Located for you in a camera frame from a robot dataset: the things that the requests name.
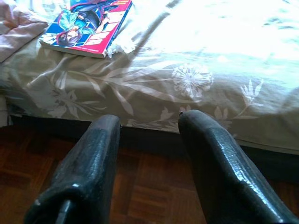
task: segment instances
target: parquet floor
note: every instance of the parquet floor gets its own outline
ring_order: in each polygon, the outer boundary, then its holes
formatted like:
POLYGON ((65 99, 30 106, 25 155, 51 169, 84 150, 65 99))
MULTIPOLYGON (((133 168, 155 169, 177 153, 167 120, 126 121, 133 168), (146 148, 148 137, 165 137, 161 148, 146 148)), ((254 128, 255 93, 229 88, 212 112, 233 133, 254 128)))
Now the parquet floor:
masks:
MULTIPOLYGON (((0 224, 21 224, 75 141, 23 127, 0 129, 0 224)), ((271 182, 299 216, 299 185, 271 182)), ((189 164, 121 148, 111 224, 205 224, 189 164)))

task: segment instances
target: comic book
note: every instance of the comic book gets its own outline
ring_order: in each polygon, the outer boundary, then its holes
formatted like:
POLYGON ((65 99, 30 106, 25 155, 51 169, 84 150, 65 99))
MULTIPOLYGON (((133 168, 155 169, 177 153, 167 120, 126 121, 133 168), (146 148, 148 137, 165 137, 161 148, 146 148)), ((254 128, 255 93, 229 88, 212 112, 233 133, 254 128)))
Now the comic book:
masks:
POLYGON ((131 0, 71 0, 40 43, 66 53, 104 58, 131 5, 131 0))

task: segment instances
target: floral bedsheet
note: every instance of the floral bedsheet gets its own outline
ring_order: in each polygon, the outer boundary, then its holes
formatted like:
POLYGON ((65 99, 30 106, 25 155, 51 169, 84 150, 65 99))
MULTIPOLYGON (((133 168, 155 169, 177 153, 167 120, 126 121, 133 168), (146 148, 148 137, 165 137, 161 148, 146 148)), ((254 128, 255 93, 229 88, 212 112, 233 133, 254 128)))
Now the floral bedsheet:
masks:
POLYGON ((2 63, 15 113, 115 114, 124 126, 177 133, 179 112, 198 109, 242 145, 299 154, 298 1, 133 3, 117 37, 133 40, 130 54, 95 59, 35 39, 2 63))

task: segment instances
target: white flower pattern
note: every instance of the white flower pattern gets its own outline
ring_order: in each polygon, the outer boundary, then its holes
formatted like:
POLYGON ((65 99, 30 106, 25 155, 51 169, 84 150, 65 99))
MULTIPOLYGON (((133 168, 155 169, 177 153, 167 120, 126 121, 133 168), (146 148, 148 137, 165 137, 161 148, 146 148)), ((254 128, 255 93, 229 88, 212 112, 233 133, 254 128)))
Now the white flower pattern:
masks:
POLYGON ((202 97, 213 84, 213 74, 203 65, 184 64, 175 68, 172 73, 175 91, 191 98, 202 97))

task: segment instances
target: red book cover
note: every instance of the red book cover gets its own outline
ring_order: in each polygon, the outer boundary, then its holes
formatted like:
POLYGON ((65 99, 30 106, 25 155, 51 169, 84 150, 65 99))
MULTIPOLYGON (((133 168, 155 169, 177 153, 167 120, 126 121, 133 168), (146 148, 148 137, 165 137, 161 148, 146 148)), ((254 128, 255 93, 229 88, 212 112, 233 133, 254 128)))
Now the red book cover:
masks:
POLYGON ((40 37, 50 49, 104 58, 123 23, 131 0, 71 0, 40 37))

